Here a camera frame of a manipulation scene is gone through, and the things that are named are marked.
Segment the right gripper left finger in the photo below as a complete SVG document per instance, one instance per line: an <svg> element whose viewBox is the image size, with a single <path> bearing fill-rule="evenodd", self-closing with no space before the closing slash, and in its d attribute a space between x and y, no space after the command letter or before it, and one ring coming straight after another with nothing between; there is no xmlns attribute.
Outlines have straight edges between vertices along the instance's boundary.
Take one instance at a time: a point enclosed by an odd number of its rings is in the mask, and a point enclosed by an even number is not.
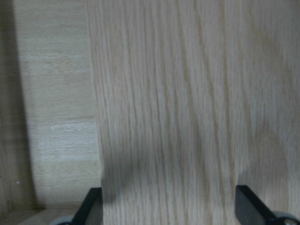
<svg viewBox="0 0 300 225"><path fill-rule="evenodd" d="M91 188L80 208L72 219L73 225L102 225L103 197L102 188Z"/></svg>

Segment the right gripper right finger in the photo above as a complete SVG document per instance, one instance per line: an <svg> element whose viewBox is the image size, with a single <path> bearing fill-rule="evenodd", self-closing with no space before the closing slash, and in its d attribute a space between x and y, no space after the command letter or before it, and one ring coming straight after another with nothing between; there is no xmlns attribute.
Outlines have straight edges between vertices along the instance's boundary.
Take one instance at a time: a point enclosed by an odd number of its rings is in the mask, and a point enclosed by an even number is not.
<svg viewBox="0 0 300 225"><path fill-rule="evenodd" d="M241 225L281 224L281 219L247 185L235 188L235 216Z"/></svg>

